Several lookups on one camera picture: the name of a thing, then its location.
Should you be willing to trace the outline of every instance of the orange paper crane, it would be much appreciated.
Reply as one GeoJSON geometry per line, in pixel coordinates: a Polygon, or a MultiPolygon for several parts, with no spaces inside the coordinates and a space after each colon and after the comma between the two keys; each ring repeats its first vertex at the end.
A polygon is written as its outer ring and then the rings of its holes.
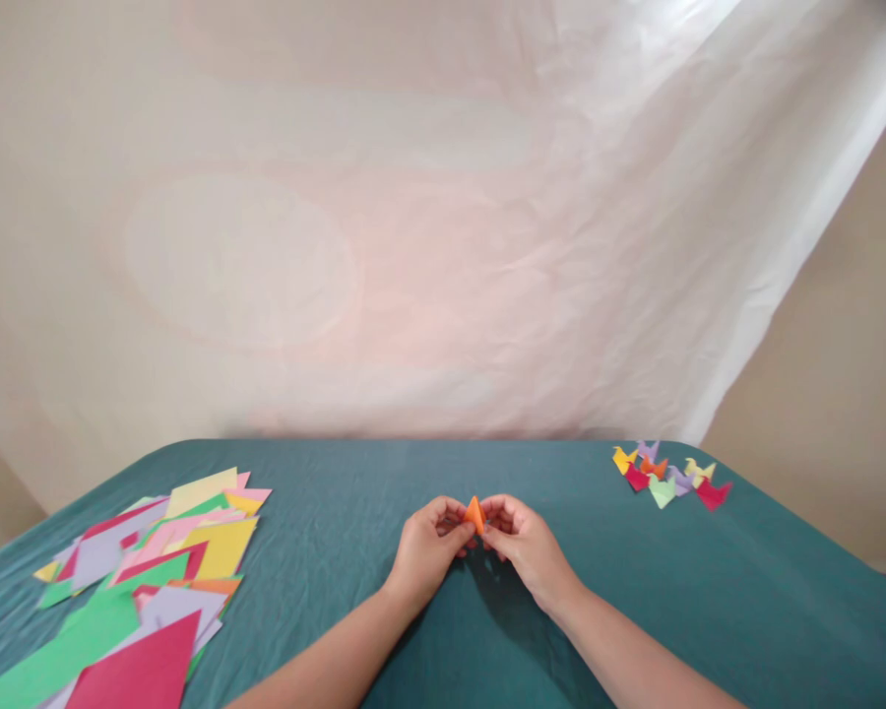
{"type": "Polygon", "coordinates": [[[485,532],[485,512],[483,512],[482,508],[479,506],[479,500],[475,495],[473,495],[473,500],[470,502],[470,506],[466,508],[466,514],[463,515],[463,521],[475,524],[475,532],[478,535],[485,532]]]}
{"type": "Polygon", "coordinates": [[[643,457],[643,463],[640,464],[640,472],[644,475],[649,475],[653,473],[659,480],[662,480],[666,475],[666,463],[669,462],[669,458],[663,458],[662,461],[658,465],[654,465],[650,462],[650,459],[646,456],[643,457]]]}

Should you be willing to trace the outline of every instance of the light yellow paper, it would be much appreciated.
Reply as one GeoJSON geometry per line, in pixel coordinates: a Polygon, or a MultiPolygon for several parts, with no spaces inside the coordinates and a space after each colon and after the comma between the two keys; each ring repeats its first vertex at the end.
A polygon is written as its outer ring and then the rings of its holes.
{"type": "Polygon", "coordinates": [[[613,450],[613,462],[616,463],[617,468],[620,470],[620,475],[626,475],[627,470],[630,468],[630,464],[636,462],[639,449],[635,450],[630,455],[624,453],[620,446],[614,446],[613,450]]]}
{"type": "Polygon", "coordinates": [[[40,581],[44,581],[46,583],[51,583],[52,580],[56,577],[56,572],[59,570],[59,562],[58,561],[50,561],[41,569],[39,569],[33,576],[35,576],[40,581]]]}
{"type": "Polygon", "coordinates": [[[187,535],[181,548],[208,542],[196,578],[227,578],[234,575],[258,521],[259,517],[250,517],[239,522],[199,527],[187,535]]]}
{"type": "Polygon", "coordinates": [[[715,463],[713,463],[708,468],[700,468],[696,464],[696,461],[694,458],[686,458],[686,470],[684,472],[685,472],[686,476],[695,476],[695,478],[692,479],[692,486],[695,487],[696,489],[699,489],[699,485],[701,485],[702,481],[705,480],[706,478],[711,480],[712,473],[714,473],[715,471],[716,471],[716,464],[715,463]]]}
{"type": "Polygon", "coordinates": [[[260,500],[247,499],[245,497],[240,497],[239,495],[230,494],[229,492],[224,492],[223,494],[226,495],[227,502],[236,509],[241,509],[250,517],[259,512],[259,508],[263,506],[263,503],[260,500]]]}
{"type": "Polygon", "coordinates": [[[236,487],[235,468],[175,487],[170,493],[170,501],[167,503],[167,511],[164,513],[164,517],[176,517],[179,514],[183,514],[202,502],[206,502],[211,497],[216,497],[230,487],[236,487]]]}

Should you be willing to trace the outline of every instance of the yellow paper crane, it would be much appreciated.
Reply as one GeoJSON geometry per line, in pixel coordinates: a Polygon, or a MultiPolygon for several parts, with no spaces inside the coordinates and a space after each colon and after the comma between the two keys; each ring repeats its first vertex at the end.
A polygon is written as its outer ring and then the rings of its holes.
{"type": "Polygon", "coordinates": [[[692,486],[696,489],[699,488],[699,485],[702,484],[703,480],[712,481],[712,473],[716,471],[716,464],[713,463],[708,468],[700,468],[694,458],[686,458],[686,470],[684,471],[687,476],[695,476],[692,479],[692,486]]]}
{"type": "Polygon", "coordinates": [[[623,452],[623,449],[620,446],[614,446],[613,450],[613,462],[620,470],[620,475],[626,475],[627,468],[630,467],[631,463],[635,463],[637,460],[637,451],[634,451],[630,455],[627,455],[623,452]]]}

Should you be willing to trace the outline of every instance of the right hand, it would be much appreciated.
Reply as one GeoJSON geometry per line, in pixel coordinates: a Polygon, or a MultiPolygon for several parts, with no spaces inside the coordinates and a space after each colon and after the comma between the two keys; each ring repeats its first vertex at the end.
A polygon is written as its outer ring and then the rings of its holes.
{"type": "Polygon", "coordinates": [[[507,494],[487,497],[480,506],[488,520],[482,535],[485,548],[494,548],[500,560],[512,562],[539,608],[555,615],[584,589],[535,510],[507,494]]]}

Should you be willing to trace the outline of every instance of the teal tablecloth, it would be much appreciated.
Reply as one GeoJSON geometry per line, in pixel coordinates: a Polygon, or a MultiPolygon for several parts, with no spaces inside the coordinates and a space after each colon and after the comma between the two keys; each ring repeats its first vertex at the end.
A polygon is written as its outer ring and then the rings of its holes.
{"type": "MultiPolygon", "coordinates": [[[[184,707],[221,707],[373,593],[405,519],[445,493],[511,492],[585,583],[752,707],[886,707],[886,580],[722,464],[710,513],[634,494],[607,442],[198,440],[162,448],[0,550],[0,675],[90,595],[47,611],[31,574],[138,497],[230,466],[275,492],[243,586],[184,707]]],[[[711,459],[664,443],[661,456],[711,459]]],[[[371,707],[609,706],[510,565],[457,561],[371,690],[371,707]]]]}

